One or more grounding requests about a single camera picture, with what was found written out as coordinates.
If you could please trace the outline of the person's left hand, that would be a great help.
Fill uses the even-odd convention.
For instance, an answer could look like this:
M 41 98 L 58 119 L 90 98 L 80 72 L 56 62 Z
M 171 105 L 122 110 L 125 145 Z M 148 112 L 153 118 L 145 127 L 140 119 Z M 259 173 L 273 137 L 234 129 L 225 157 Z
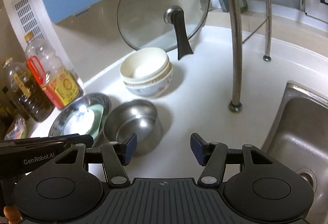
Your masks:
M 23 221 L 15 205 L 5 206 L 3 212 L 9 224 L 20 224 Z

